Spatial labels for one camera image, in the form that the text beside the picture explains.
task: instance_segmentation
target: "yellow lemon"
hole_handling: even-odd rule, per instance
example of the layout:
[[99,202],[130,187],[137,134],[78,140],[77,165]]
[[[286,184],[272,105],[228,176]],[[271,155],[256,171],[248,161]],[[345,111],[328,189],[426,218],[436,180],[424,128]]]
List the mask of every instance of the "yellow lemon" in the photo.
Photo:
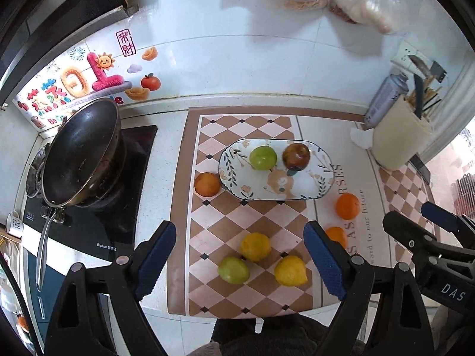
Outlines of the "yellow lemon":
[[277,282],[284,286],[299,286],[308,281],[304,262],[297,256],[282,258],[274,271]]
[[271,250],[269,238],[262,233],[249,234],[241,242],[241,254],[254,263],[267,257]]

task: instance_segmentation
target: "knife block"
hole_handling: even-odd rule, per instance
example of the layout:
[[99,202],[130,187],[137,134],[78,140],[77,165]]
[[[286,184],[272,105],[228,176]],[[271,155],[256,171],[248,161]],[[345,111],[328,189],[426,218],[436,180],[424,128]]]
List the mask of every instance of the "knife block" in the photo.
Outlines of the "knife block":
[[401,95],[374,129],[371,153],[384,169],[399,170],[426,146],[432,133],[431,123],[414,115],[414,108]]

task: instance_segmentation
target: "red apple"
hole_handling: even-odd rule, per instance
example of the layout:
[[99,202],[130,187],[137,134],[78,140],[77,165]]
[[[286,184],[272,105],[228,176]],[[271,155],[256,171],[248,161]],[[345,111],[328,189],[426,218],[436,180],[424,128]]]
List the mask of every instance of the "red apple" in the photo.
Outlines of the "red apple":
[[153,73],[146,75],[140,82],[143,88],[148,88],[150,91],[155,91],[161,86],[160,79],[155,77]]
[[310,162],[310,150],[303,143],[292,143],[282,153],[282,160],[288,170],[303,170]]

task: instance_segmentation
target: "blue gripper pad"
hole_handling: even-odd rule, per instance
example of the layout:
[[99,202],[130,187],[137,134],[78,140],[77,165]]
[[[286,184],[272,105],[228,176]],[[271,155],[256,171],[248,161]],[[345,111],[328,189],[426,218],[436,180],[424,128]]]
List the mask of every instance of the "blue gripper pad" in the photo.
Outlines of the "blue gripper pad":
[[343,273],[341,272],[341,268],[336,263],[336,260],[325,243],[309,223],[303,228],[303,243],[308,253],[310,253],[315,266],[317,266],[318,272],[329,293],[342,301],[346,297],[346,289],[343,286]]
[[168,256],[175,246],[177,234],[175,225],[168,223],[160,238],[150,249],[149,255],[142,262],[137,273],[137,286],[134,295],[137,302],[149,295],[153,290]]

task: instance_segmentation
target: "sun sticker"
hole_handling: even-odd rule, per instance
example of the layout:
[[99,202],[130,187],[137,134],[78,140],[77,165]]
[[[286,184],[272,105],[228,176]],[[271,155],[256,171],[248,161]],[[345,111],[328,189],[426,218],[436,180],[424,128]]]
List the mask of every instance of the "sun sticker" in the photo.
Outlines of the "sun sticker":
[[115,59],[112,58],[112,54],[106,54],[105,52],[96,59],[97,66],[102,70],[109,70],[114,68]]

